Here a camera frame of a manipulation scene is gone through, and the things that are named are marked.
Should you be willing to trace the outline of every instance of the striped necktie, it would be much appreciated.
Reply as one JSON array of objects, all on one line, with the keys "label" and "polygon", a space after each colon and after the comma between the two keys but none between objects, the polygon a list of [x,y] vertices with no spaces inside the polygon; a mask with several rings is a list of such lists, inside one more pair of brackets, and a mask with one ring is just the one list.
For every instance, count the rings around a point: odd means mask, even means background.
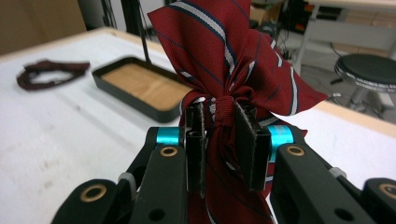
[{"label": "striped necktie", "polygon": [[177,75],[193,88],[181,102],[180,126],[189,105],[205,106],[205,197],[189,193],[189,223],[273,223],[265,198],[274,165],[265,190],[249,192],[235,155],[235,102],[255,106],[266,126],[285,124],[274,114],[291,116],[327,97],[299,78],[275,40],[249,29],[249,11],[246,0],[190,0],[148,14]]}]

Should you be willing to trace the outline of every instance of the metal stool leg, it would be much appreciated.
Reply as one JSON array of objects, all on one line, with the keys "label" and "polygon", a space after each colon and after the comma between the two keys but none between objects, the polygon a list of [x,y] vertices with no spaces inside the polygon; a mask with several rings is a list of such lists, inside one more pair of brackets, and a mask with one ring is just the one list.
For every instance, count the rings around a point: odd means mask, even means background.
[{"label": "metal stool leg", "polygon": [[349,108],[362,111],[365,109],[362,100],[364,97],[367,95],[369,90],[365,88],[357,88],[352,95],[352,98],[350,99],[349,104],[347,105]]}]

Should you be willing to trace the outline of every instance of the white table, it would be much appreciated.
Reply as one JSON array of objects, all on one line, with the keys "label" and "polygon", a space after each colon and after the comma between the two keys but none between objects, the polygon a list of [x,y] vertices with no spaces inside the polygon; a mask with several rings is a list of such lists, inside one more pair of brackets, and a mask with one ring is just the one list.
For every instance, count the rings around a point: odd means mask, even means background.
[{"label": "white table", "polygon": [[[172,67],[161,46],[151,60]],[[143,58],[139,38],[96,30],[0,58],[0,223],[50,223],[79,184],[117,181],[160,124],[96,88],[91,71],[126,55]],[[90,61],[81,79],[36,92],[18,87],[22,66],[41,59]],[[361,188],[370,177],[396,179],[396,126],[321,103],[285,120],[308,129],[310,146]]]},{"label": "white table", "polygon": [[293,66],[298,73],[304,52],[309,40],[320,40],[357,47],[382,49],[389,51],[389,57],[396,60],[396,29],[367,26],[365,24],[352,24],[342,21],[325,21],[317,18],[320,6],[343,7],[364,10],[381,10],[396,12],[394,0],[305,0],[314,5],[309,22],[304,32],[297,57]]}]

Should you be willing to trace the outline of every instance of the black stool seat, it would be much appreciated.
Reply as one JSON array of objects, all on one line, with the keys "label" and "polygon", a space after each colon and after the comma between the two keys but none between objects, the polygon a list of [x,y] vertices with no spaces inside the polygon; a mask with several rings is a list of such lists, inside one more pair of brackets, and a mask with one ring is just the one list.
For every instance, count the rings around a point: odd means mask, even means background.
[{"label": "black stool seat", "polygon": [[396,61],[375,55],[342,56],[334,67],[344,80],[372,90],[396,92]]}]

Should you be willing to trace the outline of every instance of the wall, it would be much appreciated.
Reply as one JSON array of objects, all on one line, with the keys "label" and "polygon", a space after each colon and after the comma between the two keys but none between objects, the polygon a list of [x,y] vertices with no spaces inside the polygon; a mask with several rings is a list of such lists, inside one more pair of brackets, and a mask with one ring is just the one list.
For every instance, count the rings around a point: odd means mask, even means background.
[{"label": "wall", "polygon": [[100,0],[78,0],[82,17],[88,27],[103,27],[103,9]]},{"label": "wall", "polygon": [[0,54],[85,32],[77,0],[0,0]]}]

